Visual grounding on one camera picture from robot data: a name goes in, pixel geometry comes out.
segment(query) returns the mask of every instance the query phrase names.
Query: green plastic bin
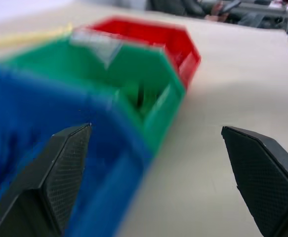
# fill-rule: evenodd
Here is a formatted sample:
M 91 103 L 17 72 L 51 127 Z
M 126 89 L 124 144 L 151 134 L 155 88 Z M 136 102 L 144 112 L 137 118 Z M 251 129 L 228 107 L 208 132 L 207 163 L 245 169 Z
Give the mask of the green plastic bin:
M 184 86 L 161 50 L 125 42 L 110 65 L 89 47 L 72 44 L 69 37 L 0 63 L 106 95 L 127 114 L 130 125 L 140 131 L 154 153 L 185 95 Z

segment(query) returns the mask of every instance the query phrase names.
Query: table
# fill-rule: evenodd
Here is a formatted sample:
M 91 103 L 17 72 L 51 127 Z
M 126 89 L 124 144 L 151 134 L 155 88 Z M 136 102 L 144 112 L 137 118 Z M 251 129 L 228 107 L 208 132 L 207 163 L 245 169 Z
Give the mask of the table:
M 0 34 L 92 23 L 112 14 L 185 25 L 202 56 L 191 89 L 118 237 L 260 237 L 236 188 L 223 125 L 275 138 L 288 151 L 288 38 L 221 23 L 74 2 L 0 24 Z M 0 48 L 0 56 L 20 47 Z

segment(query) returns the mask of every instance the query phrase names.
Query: textured gripper pad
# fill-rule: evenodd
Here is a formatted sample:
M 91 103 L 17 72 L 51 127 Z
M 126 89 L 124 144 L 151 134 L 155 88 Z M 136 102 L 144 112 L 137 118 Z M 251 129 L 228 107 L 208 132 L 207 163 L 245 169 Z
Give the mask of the textured gripper pad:
M 288 217 L 288 177 L 257 140 L 226 128 L 222 135 L 238 189 L 263 236 L 273 237 Z
M 44 183 L 50 211 L 61 232 L 69 221 L 80 189 L 88 142 L 88 128 L 70 137 Z

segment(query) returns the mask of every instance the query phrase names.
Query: blue plastic bin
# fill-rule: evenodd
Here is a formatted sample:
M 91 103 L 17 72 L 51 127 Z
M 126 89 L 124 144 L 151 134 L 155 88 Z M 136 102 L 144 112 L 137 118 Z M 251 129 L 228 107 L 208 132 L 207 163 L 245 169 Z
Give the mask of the blue plastic bin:
M 90 122 L 81 190 L 65 236 L 112 236 L 152 157 L 113 100 L 0 66 L 0 197 L 52 134 Z

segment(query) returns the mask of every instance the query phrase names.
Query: plastic storage bin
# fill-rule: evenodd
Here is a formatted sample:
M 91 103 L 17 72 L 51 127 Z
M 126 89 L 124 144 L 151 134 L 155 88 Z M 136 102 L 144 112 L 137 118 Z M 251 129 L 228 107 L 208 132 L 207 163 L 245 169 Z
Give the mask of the plastic storage bin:
M 112 98 L 143 135 L 155 153 L 176 115 L 185 89 L 165 55 L 157 48 L 121 42 L 106 66 L 89 47 L 59 39 L 2 61 L 17 71 L 28 71 L 52 80 Z
M 186 89 L 201 62 L 189 33 L 177 25 L 116 16 L 86 28 L 164 49 Z
M 81 189 L 65 236 L 112 236 L 152 157 L 126 121 L 109 98 L 0 66 L 0 132 L 13 138 L 0 140 L 9 151 L 0 165 L 0 197 L 52 134 L 91 123 Z

